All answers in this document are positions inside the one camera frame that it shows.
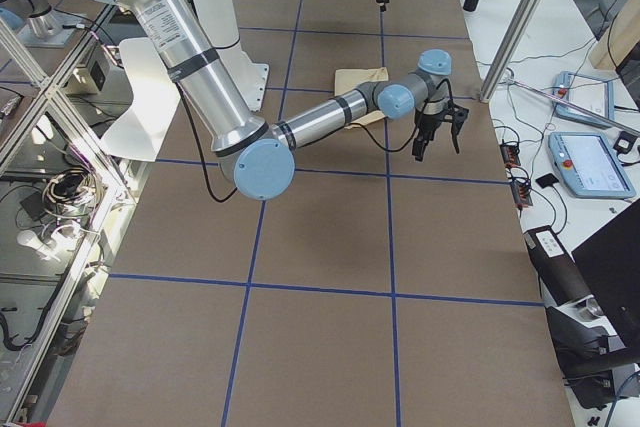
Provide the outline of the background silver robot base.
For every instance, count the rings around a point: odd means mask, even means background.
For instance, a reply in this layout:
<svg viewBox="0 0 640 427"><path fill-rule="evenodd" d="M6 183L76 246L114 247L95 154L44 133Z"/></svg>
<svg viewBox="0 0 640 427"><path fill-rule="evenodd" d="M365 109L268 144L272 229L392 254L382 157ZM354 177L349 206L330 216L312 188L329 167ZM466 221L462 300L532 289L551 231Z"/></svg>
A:
<svg viewBox="0 0 640 427"><path fill-rule="evenodd" d="M1 19L27 47L63 48L71 37L48 0L1 0Z"/></svg>

